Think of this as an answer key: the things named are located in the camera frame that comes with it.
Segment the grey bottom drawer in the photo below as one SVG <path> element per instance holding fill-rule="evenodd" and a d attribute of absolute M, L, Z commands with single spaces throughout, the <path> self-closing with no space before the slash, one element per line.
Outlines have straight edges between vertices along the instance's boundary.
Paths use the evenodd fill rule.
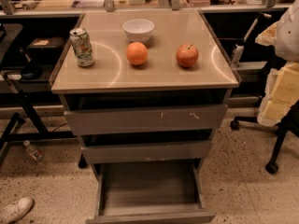
<path fill-rule="evenodd" d="M 209 224 L 192 160 L 101 164 L 86 224 Z"/>

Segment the grey drawer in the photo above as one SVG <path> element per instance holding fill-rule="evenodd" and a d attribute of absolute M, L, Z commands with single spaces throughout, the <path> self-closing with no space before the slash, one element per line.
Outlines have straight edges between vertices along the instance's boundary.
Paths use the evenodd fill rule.
<path fill-rule="evenodd" d="M 101 164 L 86 224 L 209 224 L 192 160 Z"/>
<path fill-rule="evenodd" d="M 227 105 L 183 105 L 65 111 L 74 135 L 216 129 Z"/>
<path fill-rule="evenodd" d="M 210 141 L 184 141 L 82 147 L 87 163 L 117 163 L 135 161 L 170 161 L 205 158 L 212 143 Z"/>

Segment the grey drawer cabinet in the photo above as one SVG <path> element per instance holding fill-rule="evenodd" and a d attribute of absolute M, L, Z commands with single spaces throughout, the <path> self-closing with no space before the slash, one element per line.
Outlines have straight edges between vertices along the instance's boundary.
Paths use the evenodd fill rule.
<path fill-rule="evenodd" d="M 126 58 L 129 45 L 122 26 L 131 19 L 155 25 L 146 47 L 148 59 L 133 66 Z M 72 51 L 67 52 L 51 89 L 65 111 L 227 105 L 239 84 L 221 44 L 197 9 L 165 9 L 87 12 L 80 23 L 93 45 L 95 62 L 81 68 Z M 181 67 L 177 49 L 197 47 L 199 57 L 190 68 Z M 134 145 L 184 141 L 210 141 L 218 129 L 146 133 L 76 135 L 81 147 Z"/>

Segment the grey top drawer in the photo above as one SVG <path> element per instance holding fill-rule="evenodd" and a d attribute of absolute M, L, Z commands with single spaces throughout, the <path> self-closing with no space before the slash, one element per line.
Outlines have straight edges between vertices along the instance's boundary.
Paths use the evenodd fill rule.
<path fill-rule="evenodd" d="M 65 111 L 74 135 L 216 129 L 227 105 L 183 105 Z"/>

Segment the grey middle drawer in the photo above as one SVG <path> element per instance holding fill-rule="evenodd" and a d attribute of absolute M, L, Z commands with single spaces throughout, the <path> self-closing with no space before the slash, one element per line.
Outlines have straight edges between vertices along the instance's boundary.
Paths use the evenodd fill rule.
<path fill-rule="evenodd" d="M 82 147 L 87 163 L 117 163 L 135 161 L 170 161 L 205 158 L 212 143 L 210 141 L 184 141 Z"/>

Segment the orange fruit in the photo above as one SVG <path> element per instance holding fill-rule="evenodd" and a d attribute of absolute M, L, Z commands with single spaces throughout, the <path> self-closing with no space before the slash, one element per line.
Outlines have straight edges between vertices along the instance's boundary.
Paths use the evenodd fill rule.
<path fill-rule="evenodd" d="M 141 65 L 148 59 L 148 50 L 144 44 L 133 42 L 127 47 L 126 57 L 131 65 Z"/>

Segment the red apple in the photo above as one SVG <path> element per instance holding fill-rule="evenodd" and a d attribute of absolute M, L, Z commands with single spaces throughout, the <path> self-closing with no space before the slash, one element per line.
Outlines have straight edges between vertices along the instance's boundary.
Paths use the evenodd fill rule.
<path fill-rule="evenodd" d="M 199 52 L 195 45 L 184 44 L 181 45 L 176 52 L 176 59 L 178 64 L 184 68 L 194 66 L 198 60 Z"/>

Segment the white bowl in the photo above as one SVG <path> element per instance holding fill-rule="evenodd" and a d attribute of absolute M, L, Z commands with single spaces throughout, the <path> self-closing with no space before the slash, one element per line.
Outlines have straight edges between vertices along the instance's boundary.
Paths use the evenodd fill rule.
<path fill-rule="evenodd" d="M 127 21 L 122 29 L 131 42 L 147 43 L 155 25 L 152 21 L 145 19 L 133 19 Z"/>

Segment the green white soda can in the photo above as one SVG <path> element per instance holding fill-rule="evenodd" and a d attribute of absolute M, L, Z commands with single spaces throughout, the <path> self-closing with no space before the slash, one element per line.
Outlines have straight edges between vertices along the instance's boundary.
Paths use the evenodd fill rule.
<path fill-rule="evenodd" d="M 93 65 L 95 59 L 93 57 L 93 48 L 88 32 L 84 28 L 75 28 L 72 29 L 69 34 L 78 66 L 88 67 Z"/>

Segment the dark box under desk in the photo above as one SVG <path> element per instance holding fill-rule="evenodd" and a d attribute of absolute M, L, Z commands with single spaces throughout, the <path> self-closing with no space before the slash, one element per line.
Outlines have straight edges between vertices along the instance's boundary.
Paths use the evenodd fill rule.
<path fill-rule="evenodd" d="M 34 57 L 57 56 L 64 47 L 65 39 L 61 36 L 36 38 L 27 47 L 28 53 Z"/>

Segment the plastic water bottle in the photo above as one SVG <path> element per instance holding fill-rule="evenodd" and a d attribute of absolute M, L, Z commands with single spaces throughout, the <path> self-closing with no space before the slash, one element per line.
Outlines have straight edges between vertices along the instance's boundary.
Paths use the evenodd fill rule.
<path fill-rule="evenodd" d="M 23 145 L 25 147 L 25 150 L 27 154 L 34 160 L 34 161 L 41 161 L 43 158 L 43 153 L 41 150 L 33 145 L 29 140 L 25 140 L 23 142 Z"/>

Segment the black office chair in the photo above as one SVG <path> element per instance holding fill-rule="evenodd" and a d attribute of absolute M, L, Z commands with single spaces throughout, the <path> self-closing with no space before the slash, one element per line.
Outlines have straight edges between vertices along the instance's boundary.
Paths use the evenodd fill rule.
<path fill-rule="evenodd" d="M 232 130 L 239 130 L 240 128 L 239 121 L 258 123 L 257 117 L 236 116 L 230 123 L 230 127 Z M 265 165 L 265 170 L 271 175 L 274 175 L 278 172 L 279 167 L 276 161 L 287 132 L 291 132 L 297 137 L 299 137 L 299 103 L 298 102 L 292 106 L 291 110 L 288 112 L 286 117 L 284 117 L 282 121 L 278 124 L 278 129 L 275 131 L 277 140 L 274 145 L 271 158 L 269 162 Z"/>

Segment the white sneaker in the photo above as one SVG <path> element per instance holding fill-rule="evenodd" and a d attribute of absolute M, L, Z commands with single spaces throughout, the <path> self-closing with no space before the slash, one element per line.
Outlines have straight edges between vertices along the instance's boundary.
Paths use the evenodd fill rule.
<path fill-rule="evenodd" d="M 0 210 L 0 224 L 11 224 L 25 217 L 34 205 L 34 200 L 24 197 Z"/>

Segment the white handled tool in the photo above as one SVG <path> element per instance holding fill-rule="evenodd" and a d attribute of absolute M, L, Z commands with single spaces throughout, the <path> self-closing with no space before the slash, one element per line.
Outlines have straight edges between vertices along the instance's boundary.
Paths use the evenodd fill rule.
<path fill-rule="evenodd" d="M 270 18 L 271 18 L 270 14 L 267 14 L 264 12 L 258 13 L 258 15 L 256 16 L 255 20 L 253 21 L 253 23 L 251 24 L 250 28 L 247 30 L 245 35 L 242 38 L 238 39 L 237 42 L 235 43 L 235 46 L 234 46 L 232 54 L 231 54 L 232 64 L 239 66 L 239 62 L 240 62 L 240 59 L 241 59 L 243 51 L 244 51 L 245 43 L 247 42 L 250 34 L 254 30 L 254 28 L 256 27 L 258 22 L 261 19 L 270 19 Z"/>

